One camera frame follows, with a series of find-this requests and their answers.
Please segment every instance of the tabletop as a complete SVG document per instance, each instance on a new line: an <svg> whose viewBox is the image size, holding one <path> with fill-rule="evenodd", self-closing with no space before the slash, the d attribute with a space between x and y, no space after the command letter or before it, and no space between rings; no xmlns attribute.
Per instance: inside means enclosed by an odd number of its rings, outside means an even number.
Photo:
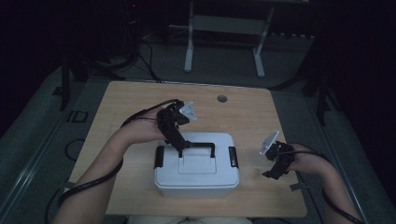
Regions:
<svg viewBox="0 0 396 224"><path fill-rule="evenodd" d="M285 141L271 92L266 89L191 84L111 82L100 104L70 181L77 182L106 140L132 114L170 99L194 102L198 120L180 126L190 133L229 133L239 163L239 186L220 199L165 198L154 184L158 142L136 144L124 164L106 213L112 215L186 217L303 217L304 198L294 172L266 178L274 163L260 155L262 140L274 131Z"/></svg>

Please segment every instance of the person's right arm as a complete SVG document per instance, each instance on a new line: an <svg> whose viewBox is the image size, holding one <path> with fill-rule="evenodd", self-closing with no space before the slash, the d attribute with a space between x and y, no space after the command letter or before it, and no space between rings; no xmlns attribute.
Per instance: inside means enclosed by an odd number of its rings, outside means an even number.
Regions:
<svg viewBox="0 0 396 224"><path fill-rule="evenodd" d="M307 147L293 144L294 150L309 150ZM341 210L349 213L353 217L361 221L361 217L352 201L349 200L347 190L344 182L335 168L326 160L319 156L297 153L295 154L295 161L290 165L289 170L298 171L311 175L318 175L322 181L324 192L330 199ZM350 224L351 222L345 217L335 212L329 205L326 204L326 223L336 224Z"/></svg>

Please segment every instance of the white plastic container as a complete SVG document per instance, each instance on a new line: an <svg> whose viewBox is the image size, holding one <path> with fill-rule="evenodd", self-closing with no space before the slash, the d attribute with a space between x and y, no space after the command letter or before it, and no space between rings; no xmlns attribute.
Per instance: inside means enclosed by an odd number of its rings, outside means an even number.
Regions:
<svg viewBox="0 0 396 224"><path fill-rule="evenodd" d="M213 143L215 150L213 153L211 147L186 148L180 158L174 147L161 141L156 152L154 179L163 196L226 197L239 184L238 161L232 137L227 133L182 135L193 143Z"/></svg>

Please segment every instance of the person's left arm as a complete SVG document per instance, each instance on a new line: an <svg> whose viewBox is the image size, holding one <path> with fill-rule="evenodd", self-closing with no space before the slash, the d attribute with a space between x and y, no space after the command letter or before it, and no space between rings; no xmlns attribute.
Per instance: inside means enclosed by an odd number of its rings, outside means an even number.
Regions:
<svg viewBox="0 0 396 224"><path fill-rule="evenodd" d="M141 116L147 119L136 119L113 133L76 186L113 171L130 145L164 139L155 120L159 110L161 108L152 110ZM116 177L113 176L98 186L67 198L59 208L53 223L101 223L115 180Z"/></svg>

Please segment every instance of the box lid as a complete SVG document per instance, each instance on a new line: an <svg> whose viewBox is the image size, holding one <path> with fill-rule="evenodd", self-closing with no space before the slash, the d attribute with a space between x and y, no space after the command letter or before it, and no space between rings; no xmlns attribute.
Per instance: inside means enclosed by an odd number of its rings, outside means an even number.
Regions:
<svg viewBox="0 0 396 224"><path fill-rule="evenodd" d="M233 138L229 134L182 133L182 135L193 143L213 143L214 158L211 158L210 147L201 146L184 149L180 158L174 147L161 141L163 165L155 168L155 184L159 188L224 189L235 188L238 185L237 157Z"/></svg>

